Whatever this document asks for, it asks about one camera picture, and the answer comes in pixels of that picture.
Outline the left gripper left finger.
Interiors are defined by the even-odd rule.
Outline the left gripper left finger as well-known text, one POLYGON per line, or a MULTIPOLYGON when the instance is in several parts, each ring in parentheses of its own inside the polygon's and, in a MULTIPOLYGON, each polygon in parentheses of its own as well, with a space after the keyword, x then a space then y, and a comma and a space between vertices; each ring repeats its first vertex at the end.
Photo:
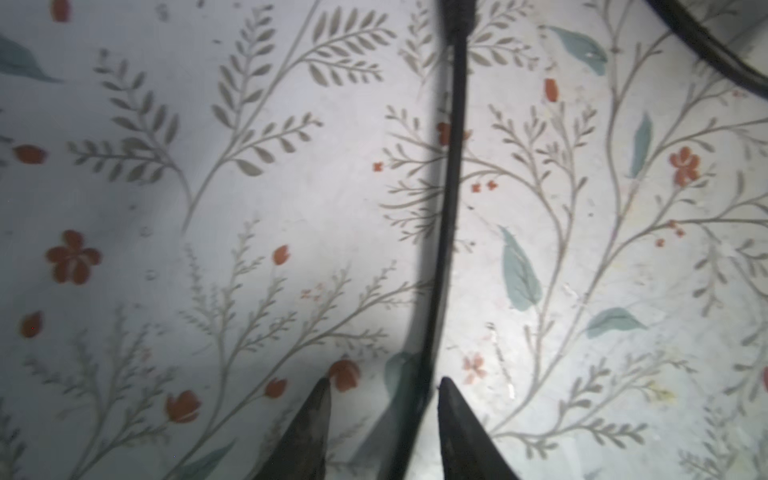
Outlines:
POLYGON ((330 380, 321 377, 254 479, 324 479, 331 408, 330 380))

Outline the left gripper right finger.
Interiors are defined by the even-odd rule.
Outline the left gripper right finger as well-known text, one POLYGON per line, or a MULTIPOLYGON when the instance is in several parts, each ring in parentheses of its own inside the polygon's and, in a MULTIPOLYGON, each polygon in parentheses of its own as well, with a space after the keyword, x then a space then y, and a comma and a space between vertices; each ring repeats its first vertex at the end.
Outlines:
POLYGON ((438 424, 445 480, 519 480, 495 447, 456 384, 439 385, 438 424))

